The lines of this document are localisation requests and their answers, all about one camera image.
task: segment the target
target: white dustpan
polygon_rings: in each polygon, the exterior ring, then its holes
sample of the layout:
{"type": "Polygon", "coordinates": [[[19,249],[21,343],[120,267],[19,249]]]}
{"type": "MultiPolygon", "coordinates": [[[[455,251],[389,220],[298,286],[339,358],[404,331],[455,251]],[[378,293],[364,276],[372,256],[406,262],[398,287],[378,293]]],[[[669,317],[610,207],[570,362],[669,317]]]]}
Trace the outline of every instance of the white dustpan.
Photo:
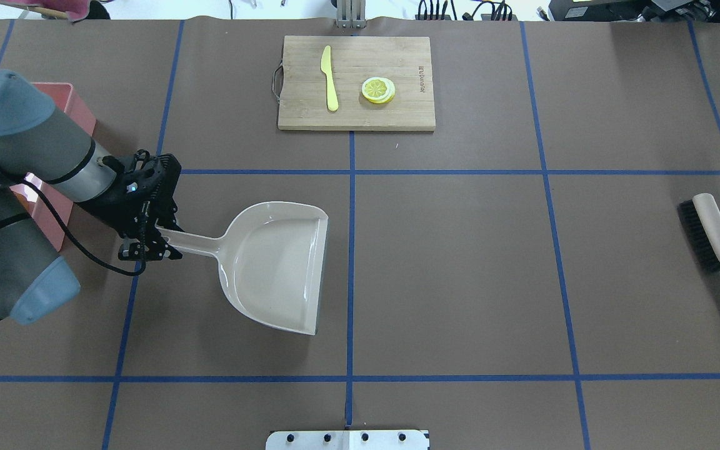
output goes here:
{"type": "Polygon", "coordinates": [[[224,294],[244,316],[314,335],[328,219],[310,205],[263,202],[238,214],[220,238],[160,233],[177,250],[217,259],[224,294]]]}

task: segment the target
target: brush bristles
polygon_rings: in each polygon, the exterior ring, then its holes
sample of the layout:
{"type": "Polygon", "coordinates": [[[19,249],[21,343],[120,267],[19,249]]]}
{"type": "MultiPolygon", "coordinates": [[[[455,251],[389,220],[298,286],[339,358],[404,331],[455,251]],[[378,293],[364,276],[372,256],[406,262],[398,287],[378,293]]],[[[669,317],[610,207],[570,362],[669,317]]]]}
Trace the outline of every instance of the brush bristles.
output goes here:
{"type": "Polygon", "coordinates": [[[685,228],[685,233],[688,234],[688,241],[691,243],[691,247],[694,248],[696,259],[698,259],[699,265],[702,266],[702,270],[709,273],[720,271],[720,261],[718,261],[713,246],[709,242],[708,234],[705,233],[705,228],[699,214],[696,212],[693,200],[680,203],[679,218],[682,221],[683,228],[685,228]]]}

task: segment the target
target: yellow knife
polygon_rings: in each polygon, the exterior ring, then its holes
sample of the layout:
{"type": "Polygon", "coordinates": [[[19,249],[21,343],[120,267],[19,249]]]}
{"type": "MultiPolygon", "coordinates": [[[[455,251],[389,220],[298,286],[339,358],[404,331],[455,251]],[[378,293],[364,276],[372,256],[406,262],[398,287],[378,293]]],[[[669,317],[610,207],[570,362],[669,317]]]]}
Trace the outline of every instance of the yellow knife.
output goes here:
{"type": "Polygon", "coordinates": [[[321,71],[326,75],[326,109],[338,110],[338,94],[335,92],[335,82],[332,80],[332,48],[324,47],[321,54],[321,71]]]}

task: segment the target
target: cutting board handle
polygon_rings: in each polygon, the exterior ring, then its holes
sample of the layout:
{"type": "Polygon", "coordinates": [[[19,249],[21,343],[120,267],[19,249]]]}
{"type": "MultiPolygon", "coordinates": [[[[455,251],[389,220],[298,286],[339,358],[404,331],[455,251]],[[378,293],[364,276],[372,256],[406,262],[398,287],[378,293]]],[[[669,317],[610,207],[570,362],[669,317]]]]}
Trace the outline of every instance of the cutting board handle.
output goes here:
{"type": "Polygon", "coordinates": [[[285,69],[283,68],[283,60],[279,60],[279,66],[274,70],[274,75],[271,77],[271,92],[274,97],[277,97],[277,105],[279,104],[279,97],[283,93],[283,80],[285,79],[285,69]],[[279,93],[277,93],[277,76],[279,74],[279,93]]]}

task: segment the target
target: wooden cutting board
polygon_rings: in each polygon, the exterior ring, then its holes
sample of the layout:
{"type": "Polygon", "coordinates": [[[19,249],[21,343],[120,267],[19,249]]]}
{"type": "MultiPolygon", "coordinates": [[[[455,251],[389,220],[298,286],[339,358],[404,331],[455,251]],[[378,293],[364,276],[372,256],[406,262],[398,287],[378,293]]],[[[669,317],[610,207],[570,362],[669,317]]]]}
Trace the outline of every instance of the wooden cutting board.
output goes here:
{"type": "Polygon", "coordinates": [[[286,36],[282,48],[280,130],[434,131],[432,54],[428,37],[286,36]],[[332,76],[339,108],[326,109],[321,55],[332,46],[332,76]],[[394,99],[375,105],[360,86],[370,77],[391,79],[394,99]]]}

